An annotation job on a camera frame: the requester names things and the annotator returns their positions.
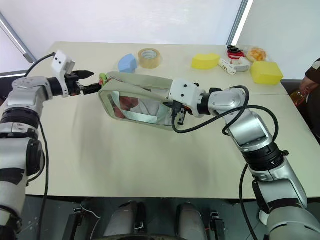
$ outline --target roll of tape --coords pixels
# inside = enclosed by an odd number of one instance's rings
[[[141,49],[138,57],[140,66],[144,69],[154,69],[160,65],[160,52],[154,48]]]

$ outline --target robotic arm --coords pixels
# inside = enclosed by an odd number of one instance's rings
[[[241,109],[245,102],[248,103],[245,93],[238,88],[223,91],[212,88],[205,93],[198,85],[183,79],[173,81],[169,100],[173,101],[174,129],[175,116],[183,108],[191,110],[197,118],[230,111],[224,116],[228,125],[237,116],[232,110]],[[308,199],[286,158],[289,153],[279,150],[262,118],[250,108],[258,107],[243,108],[243,114],[229,126],[228,134],[241,151],[254,178],[252,188],[260,209],[270,214],[267,222],[269,239],[320,239],[320,224],[305,209]],[[176,129],[176,132],[188,131]]]
[[[44,162],[38,126],[43,102],[54,96],[96,93],[101,86],[78,81],[92,72],[72,71],[75,63],[58,51],[52,68],[55,77],[24,77],[13,82],[0,122],[0,239],[16,239],[28,177]],[[223,116],[228,134],[241,151],[254,178],[252,187],[260,208],[270,214],[267,229],[271,240],[320,239],[320,224],[305,209],[307,196],[261,117],[250,110],[246,94],[238,88],[209,93],[183,79],[174,80],[168,100],[175,116],[188,111],[196,118]]]
[[[44,166],[38,126],[43,103],[54,96],[96,93],[101,86],[83,86],[78,81],[92,76],[86,70],[72,71],[75,62],[58,51],[52,63],[55,77],[23,77],[12,83],[0,122],[0,239],[15,240],[28,177]]]

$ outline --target person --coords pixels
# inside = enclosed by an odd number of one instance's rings
[[[320,85],[320,58],[305,73],[305,77],[300,84],[300,91],[308,95]]]
[[[320,144],[320,58],[305,73],[300,84],[300,91],[307,97],[309,127]]]

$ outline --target cable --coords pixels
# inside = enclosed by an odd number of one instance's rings
[[[41,227],[42,227],[42,221],[43,221],[43,217],[44,217],[46,201],[47,201],[47,196],[48,196],[48,188],[49,188],[49,150],[48,150],[48,142],[47,142],[47,139],[46,139],[46,136],[45,136],[45,132],[44,132],[44,128],[42,126],[41,121],[39,121],[39,125],[40,125],[40,128],[41,128],[42,138],[43,138],[44,145],[45,145],[46,164],[45,164],[45,188],[44,188],[44,195],[43,195],[41,211],[40,211],[40,216],[39,216],[38,232],[37,232],[37,235],[36,235],[36,239],[37,240],[40,240],[40,237],[41,237]]]
[[[32,181],[36,180],[36,179],[42,174],[42,172],[44,171],[45,166],[46,166],[46,157],[45,157],[45,154],[44,154],[44,153],[42,153],[42,155],[43,155],[43,167],[42,167],[41,170],[37,173],[37,175],[35,175],[33,178],[28,179],[27,183],[31,183]]]
[[[80,207],[81,207],[83,210],[85,210],[86,212],[93,214],[97,219],[100,219],[100,218],[101,218],[100,216],[97,216],[93,211],[90,211],[90,210],[84,208],[81,204],[80,204]]]
[[[211,118],[210,120],[208,121],[205,121],[197,126],[194,126],[194,127],[191,127],[189,129],[185,129],[185,130],[178,130],[176,128],[176,125],[175,125],[175,119],[176,119],[176,115],[173,113],[172,114],[172,128],[173,130],[178,133],[178,134],[186,134],[186,133],[189,133],[189,132],[192,132],[192,131],[195,131],[197,129],[200,129],[208,124],[211,124],[213,123],[214,121],[220,119],[220,118],[223,118],[224,116],[230,114],[230,113],[233,113],[233,112],[236,112],[236,111],[239,111],[241,108],[243,108],[242,106],[240,107],[237,107],[237,108],[234,108],[234,109],[231,109],[229,111],[226,111],[222,114],[219,114],[218,116],[215,116],[213,118]],[[267,112],[273,119],[273,122],[274,122],[274,134],[273,134],[273,139],[272,141],[274,142],[278,136],[278,133],[279,133],[279,123],[278,123],[278,120],[277,120],[277,117],[275,116],[275,114],[269,110],[268,108],[264,107],[264,106],[258,106],[258,105],[248,105],[245,107],[245,109],[259,109],[259,110],[263,110],[265,112]]]
[[[249,98],[250,98],[250,93],[248,88],[246,88],[245,86],[233,86],[233,88],[235,89],[243,89],[245,92],[245,100],[243,103],[243,106],[241,108],[241,110],[239,111],[239,113],[231,120],[231,122],[229,122],[227,125],[225,125],[225,127],[222,129],[222,134],[226,135],[226,136],[230,136],[229,133],[227,133],[226,131],[228,130],[228,128],[230,128],[230,126],[232,124],[234,124],[240,117],[241,115],[244,113],[244,111],[246,110],[246,107],[248,106],[249,103]]]
[[[90,211],[90,210],[84,208],[81,204],[80,204],[80,207],[81,207],[83,210],[85,210],[86,212],[93,214],[93,215],[97,218],[97,221],[96,221],[96,223],[95,223],[95,225],[94,225],[94,227],[93,227],[93,229],[92,229],[91,235],[90,235],[90,240],[92,240],[92,237],[93,237],[94,232],[95,232],[95,230],[96,230],[96,226],[98,225],[101,217],[100,217],[100,216],[97,216],[93,211]]]
[[[247,226],[248,226],[248,228],[250,230],[250,233],[251,233],[251,236],[252,236],[253,240],[258,240],[258,238],[257,238],[257,236],[255,234],[255,231],[252,228],[252,225],[251,225],[250,220],[248,218],[248,215],[247,215],[247,212],[246,212],[246,209],[245,209],[244,199],[242,197],[242,188],[243,188],[244,178],[245,178],[245,174],[246,174],[247,169],[248,169],[248,164],[246,164],[244,166],[244,169],[242,171],[241,178],[240,178],[240,184],[239,184],[240,205],[241,205],[241,210],[242,210],[245,222],[246,222],[246,224],[247,224]]]
[[[26,77],[29,75],[29,73],[32,71],[32,69],[34,69],[35,66],[37,66],[39,63],[41,63],[43,60],[48,59],[48,58],[50,58],[50,57],[54,57],[55,55],[56,55],[56,53],[53,52],[53,53],[51,53],[51,54],[49,54],[49,55],[47,55],[47,56],[44,56],[43,58],[40,58],[38,61],[36,61],[36,62],[29,68],[28,71],[26,71],[24,77],[26,78]]]

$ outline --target red object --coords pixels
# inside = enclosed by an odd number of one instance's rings
[[[228,53],[228,57],[230,59],[239,59],[240,57],[244,57],[245,56],[245,53],[243,51],[238,51],[238,52],[232,52],[230,50],[227,51]]]

